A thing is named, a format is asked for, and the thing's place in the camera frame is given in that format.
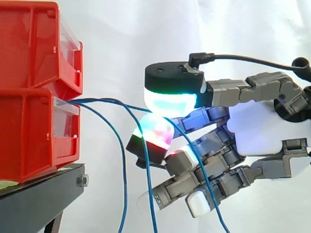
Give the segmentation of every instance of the white wall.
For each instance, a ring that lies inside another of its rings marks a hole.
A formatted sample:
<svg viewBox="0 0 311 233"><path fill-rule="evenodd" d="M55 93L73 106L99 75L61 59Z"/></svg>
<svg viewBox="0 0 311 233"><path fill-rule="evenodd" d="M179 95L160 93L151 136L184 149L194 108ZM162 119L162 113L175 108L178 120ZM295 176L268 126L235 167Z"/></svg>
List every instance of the white wall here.
<svg viewBox="0 0 311 233"><path fill-rule="evenodd" d="M59 0L62 15L84 43L84 97L113 97L144 107L144 68L186 60L190 52L251 55L289 64L311 58L310 1L289 0ZM234 62L205 67L209 79L244 79L271 69ZM120 107L93 104L127 143L135 124ZM62 233L117 232L122 208L121 152L97 116L83 110L81 159L90 176L85 193L65 210ZM175 142L177 148L182 139ZM129 208L125 233L152 232L137 198L147 190L145 171L127 154ZM231 232L309 232L311 169L283 183L256 181L220 208ZM168 178L152 170L153 184ZM157 213L160 233L223 232L216 213L192 219L180 200Z"/></svg>

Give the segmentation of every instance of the blue wire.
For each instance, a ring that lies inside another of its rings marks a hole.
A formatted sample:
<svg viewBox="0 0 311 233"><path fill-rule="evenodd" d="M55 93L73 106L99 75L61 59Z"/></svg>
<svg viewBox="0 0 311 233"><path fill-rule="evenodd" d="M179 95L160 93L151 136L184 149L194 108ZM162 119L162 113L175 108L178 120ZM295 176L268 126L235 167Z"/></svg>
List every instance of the blue wire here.
<svg viewBox="0 0 311 233"><path fill-rule="evenodd" d="M102 99L95 99L95 98L89 98L89 99L79 99L79 100L74 100L74 101L85 101L85 102L95 102L95 101L101 101L101 102L109 102L109 103L114 103L113 102L113 99L110 99L110 98L102 98ZM133 108L133 109L136 109L136 110L140 110L140 111L144 111L144 112L150 112L150 110L148 109L144 109L144 108L139 108L139 107L135 107L135 106L132 106L132 105L126 105L128 108ZM213 203L214 203L214 206L215 206L215 209L216 209L216 212L217 212L217 215L218 215L218 218L219 218L219 221L222 225L222 227L224 228L224 230L226 231L226 233L230 233L228 227L226 226L224 220L223 220L223 217L222 217L222 214L220 212L220 209L219 209L219 206L218 206L218 203L216 201L216 198L215 198L215 194L210 186L210 183L209 183L209 179L208 179L208 175L207 175L207 172L206 170L204 169L204 165L203 165L203 162L202 160L200 159L199 155L197 154L192 142L190 141L190 139L187 137L187 135L172 121L170 120L169 118L165 118L167 121L169 121L182 135L183 137L186 139L186 141L189 143L189 146L192 150L192 152L194 153L195 157L197 158L198 162L199 162L199 166L202 170L202 173L203 173L203 176L204 176L204 179L205 179L205 182L206 182L206 185L207 185L207 188L208 188L208 191L210 192L210 195L212 197L212 200L213 200Z"/></svg>
<svg viewBox="0 0 311 233"><path fill-rule="evenodd" d="M124 223L125 223L126 212L127 212L127 202L128 202L127 201L126 158L125 158L124 145L123 145L123 142L121 140L121 137L118 134L118 132L115 129L115 127L103 115L101 115L99 112L97 112L93 108L88 107L88 106L86 106L86 105L84 105L82 103L77 103L77 102L72 102L72 101L68 101L68 103L74 103L76 105L82 106L82 107L92 111L93 113L95 113L97 116L99 116L102 120L104 120L110 126L110 128L113 130L113 132L115 133L115 135L118 138L118 141L119 141L120 147L121 147L121 151L122 151L123 184L124 184L124 208L123 208L123 214L122 214L121 223L120 223L119 230L118 230L118 233L121 233L122 230L123 230L123 227L124 227Z"/></svg>
<svg viewBox="0 0 311 233"><path fill-rule="evenodd" d="M117 105L123 106L122 104L120 104L118 102L115 102L113 100L107 100L107 98L101 98L101 99L97 99L97 98L84 98L84 99L75 99L75 100L72 100L72 101L78 101L79 103L105 102L105 103L113 103L113 104L117 104ZM147 113L151 112L149 109L139 108L139 107L128 105L128 104L125 104L125 105L128 108L135 109L135 110L138 110L138 111L143 111L143 112L147 112Z"/></svg>
<svg viewBox="0 0 311 233"><path fill-rule="evenodd" d="M210 183L209 183L209 179L208 179L208 175L207 175L207 172L206 170L204 169L204 165L203 165L203 162L201 160L201 158L199 157L198 153L196 152L192 142L190 141L190 139L187 137L187 135L171 120L171 119L168 119L168 118L165 118L168 122L170 122L183 136L184 138L186 139L186 141L189 143L190 145L190 148L192 150L192 152L194 153L196 159L198 160L199 162L199 165L201 167L201 170L203 172L203 176L204 176L204 180L206 182L206 185L207 185L207 188L208 188L208 191L212 197L212 200L213 200L213 203L214 203L214 206L215 206L215 209L216 209L216 212L217 212L217 215L218 215L218 218L219 218L219 221L222 225L222 227L224 228L225 232L226 233L230 233L228 227L226 226L224 220L223 220L223 217L222 217L222 214L220 212L220 209L219 209L219 206L218 206L218 203L216 201L216 198L215 198L215 194L213 192L213 189L212 187L210 186Z"/></svg>
<svg viewBox="0 0 311 233"><path fill-rule="evenodd" d="M152 183L151 183L151 175L150 175L150 160L149 160L149 153L148 153L148 149L147 149L147 144L146 144L146 140L143 137L143 131L142 131L141 125L140 125L137 117L133 114L133 112L129 108L131 107L131 108L134 108L136 110L147 111L147 112L150 112L150 111L147 109L143 109L143 108L139 108L139 107L135 107L135 106L131 106L131 105L126 105L123 102L121 102L120 100L113 99L113 98L101 98L101 99L89 98L89 99L82 99L82 100L81 99L80 100L72 100L69 102L70 103L79 103L80 101L84 102L84 103L86 103L86 101L89 101L89 102L101 101L101 102L108 102L108 103L121 105L127 110L127 112L131 115L131 117L136 122L137 127L141 133L141 139L143 141L145 161L146 161L146 172L147 172L147 183L148 183L148 194L149 194L151 218L152 218L154 233L157 233L158 230L157 230L157 225L156 225L156 214L155 214L155 207L154 207L153 194L152 194Z"/></svg>

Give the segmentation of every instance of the metal bolt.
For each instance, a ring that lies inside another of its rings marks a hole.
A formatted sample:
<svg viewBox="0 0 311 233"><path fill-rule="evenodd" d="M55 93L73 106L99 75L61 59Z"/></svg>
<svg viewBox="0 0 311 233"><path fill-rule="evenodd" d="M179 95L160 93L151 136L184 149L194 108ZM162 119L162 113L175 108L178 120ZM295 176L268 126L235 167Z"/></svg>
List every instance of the metal bolt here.
<svg viewBox="0 0 311 233"><path fill-rule="evenodd" d="M77 178L77 186L78 187L87 187L88 186L88 175L83 174L80 177Z"/></svg>

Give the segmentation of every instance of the green led light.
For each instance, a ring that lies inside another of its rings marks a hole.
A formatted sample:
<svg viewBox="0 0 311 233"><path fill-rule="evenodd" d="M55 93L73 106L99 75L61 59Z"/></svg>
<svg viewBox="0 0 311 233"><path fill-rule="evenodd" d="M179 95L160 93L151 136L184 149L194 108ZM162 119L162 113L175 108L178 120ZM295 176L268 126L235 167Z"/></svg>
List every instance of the green led light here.
<svg viewBox="0 0 311 233"><path fill-rule="evenodd" d="M196 94L159 94L145 89L145 103L162 117L185 117L194 110Z"/></svg>
<svg viewBox="0 0 311 233"><path fill-rule="evenodd" d="M146 141L166 150L169 149L174 136L174 126L166 119L154 113L148 113L140 120L140 125ZM141 138L138 128L133 134Z"/></svg>

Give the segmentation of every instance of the red storage drawer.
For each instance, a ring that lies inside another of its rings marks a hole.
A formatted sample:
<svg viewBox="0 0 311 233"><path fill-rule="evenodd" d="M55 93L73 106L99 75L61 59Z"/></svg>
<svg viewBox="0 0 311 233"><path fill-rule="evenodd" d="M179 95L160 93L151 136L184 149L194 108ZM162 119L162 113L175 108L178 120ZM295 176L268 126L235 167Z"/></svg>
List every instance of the red storage drawer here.
<svg viewBox="0 0 311 233"><path fill-rule="evenodd" d="M82 93L82 43L54 2L0 1L0 88L43 87L69 100Z"/></svg>
<svg viewBox="0 0 311 233"><path fill-rule="evenodd" d="M79 158L80 108L46 89L0 89L0 181L23 183Z"/></svg>

